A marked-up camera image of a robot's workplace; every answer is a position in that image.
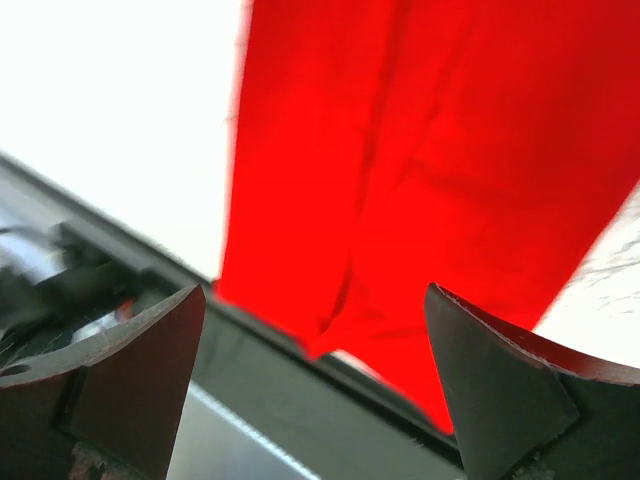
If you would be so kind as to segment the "bright red t shirt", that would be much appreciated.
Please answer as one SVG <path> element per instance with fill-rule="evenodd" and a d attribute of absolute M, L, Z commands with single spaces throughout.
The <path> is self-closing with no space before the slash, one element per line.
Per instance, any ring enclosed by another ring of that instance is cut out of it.
<path fill-rule="evenodd" d="M 428 286 L 532 329 L 638 179 L 635 1 L 256 1 L 216 291 L 451 433 Z"/>

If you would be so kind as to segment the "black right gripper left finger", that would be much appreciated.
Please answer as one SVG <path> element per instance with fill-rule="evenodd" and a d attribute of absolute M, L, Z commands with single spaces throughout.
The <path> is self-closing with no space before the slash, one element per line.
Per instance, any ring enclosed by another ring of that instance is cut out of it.
<path fill-rule="evenodd" d="M 4 479 L 163 479 L 206 309 L 181 289 L 129 321 L 1 371 Z"/>

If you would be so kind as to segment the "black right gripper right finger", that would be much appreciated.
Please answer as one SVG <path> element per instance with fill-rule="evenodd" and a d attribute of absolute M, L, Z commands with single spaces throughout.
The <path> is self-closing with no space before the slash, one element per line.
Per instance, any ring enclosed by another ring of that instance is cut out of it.
<path fill-rule="evenodd" d="M 468 478 L 638 479 L 638 369 L 550 341 L 436 284 L 425 313 Z"/>

